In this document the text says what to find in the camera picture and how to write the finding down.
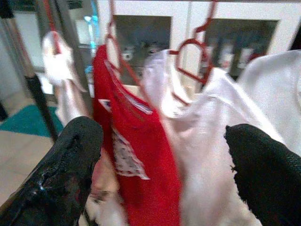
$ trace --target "metal pole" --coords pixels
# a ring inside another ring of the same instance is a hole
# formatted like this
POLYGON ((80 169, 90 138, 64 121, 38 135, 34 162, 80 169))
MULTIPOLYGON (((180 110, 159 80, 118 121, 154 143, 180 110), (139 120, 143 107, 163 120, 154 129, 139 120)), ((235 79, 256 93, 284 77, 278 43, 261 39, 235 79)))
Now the metal pole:
POLYGON ((17 56, 19 57, 19 62, 23 64, 23 68, 25 70, 24 76, 27 82, 27 86, 44 118, 44 122, 46 123, 51 138, 55 142, 57 139, 57 132, 51 119, 50 112, 47 108, 47 102, 41 89, 41 83, 37 75, 34 73, 32 63, 27 54, 25 45, 16 25, 13 12, 10 9, 7 0, 1 1, 0 16, 4 30, 9 36, 13 48, 15 49, 17 56))

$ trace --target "glass panel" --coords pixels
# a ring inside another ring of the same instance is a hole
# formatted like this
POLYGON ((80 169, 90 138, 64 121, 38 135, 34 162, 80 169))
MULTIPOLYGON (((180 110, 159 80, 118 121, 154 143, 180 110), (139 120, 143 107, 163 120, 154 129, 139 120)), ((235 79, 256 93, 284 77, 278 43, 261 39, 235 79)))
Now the glass panel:
MULTIPOLYGON (((144 60, 151 54, 169 48, 171 17, 169 16, 116 16, 117 39, 123 59, 142 75, 144 60)), ((124 84, 136 85, 124 71, 124 84)))
POLYGON ((250 60, 266 54, 276 25, 270 20, 213 19, 205 41, 214 66, 237 79, 250 60))

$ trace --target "hanger hook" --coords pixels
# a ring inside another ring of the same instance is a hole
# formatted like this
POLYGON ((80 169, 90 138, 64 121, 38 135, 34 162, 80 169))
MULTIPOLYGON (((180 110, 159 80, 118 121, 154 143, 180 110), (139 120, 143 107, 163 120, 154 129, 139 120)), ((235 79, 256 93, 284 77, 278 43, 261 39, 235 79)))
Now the hanger hook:
POLYGON ((209 10, 209 13, 208 13, 208 17, 206 19, 206 22, 200 26, 200 27, 197 27, 194 29, 194 34, 193 34, 193 38, 197 38, 198 36, 198 33, 200 32, 203 32, 203 31, 206 31, 207 27, 209 26, 209 24, 211 23, 211 20, 212 20, 212 16, 213 16, 213 13, 214 13, 214 10, 215 10, 215 6, 216 6, 216 3, 217 3, 217 0, 211 0, 211 8, 209 10))

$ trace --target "wall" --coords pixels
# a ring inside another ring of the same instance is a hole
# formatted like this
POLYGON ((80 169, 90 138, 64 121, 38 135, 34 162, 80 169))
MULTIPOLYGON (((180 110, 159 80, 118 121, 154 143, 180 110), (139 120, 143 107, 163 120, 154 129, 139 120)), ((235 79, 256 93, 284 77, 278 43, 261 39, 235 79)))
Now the wall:
POLYGON ((22 90, 13 62, 0 37, 0 100, 4 100, 22 90))

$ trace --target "white cloth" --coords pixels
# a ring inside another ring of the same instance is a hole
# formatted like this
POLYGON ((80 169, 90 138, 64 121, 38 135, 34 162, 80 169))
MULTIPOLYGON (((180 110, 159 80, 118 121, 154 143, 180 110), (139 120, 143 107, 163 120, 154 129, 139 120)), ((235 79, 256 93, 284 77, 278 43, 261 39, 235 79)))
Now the white cloth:
POLYGON ((83 100, 81 92, 85 92, 80 84, 74 68, 72 49, 57 32, 49 32, 42 44, 45 75, 49 82, 57 89, 58 99, 56 115, 65 126, 72 119, 87 116, 89 111, 83 100), (54 34, 57 35, 60 54, 55 54, 54 34))
POLYGON ((143 84, 152 105, 161 112, 180 169, 182 225, 261 225, 237 194, 233 163, 223 135, 226 125, 249 123, 278 141, 281 137, 221 69, 212 70, 198 100, 191 102, 170 58, 167 50, 150 56, 145 62, 143 84), (172 90, 190 106, 174 99, 172 90))
POLYGON ((266 114, 287 147, 301 156, 301 51, 253 60, 238 83, 266 114))
POLYGON ((62 86, 58 90, 58 105, 55 113, 64 126, 80 116, 91 118, 80 90, 69 79, 62 81, 62 86))

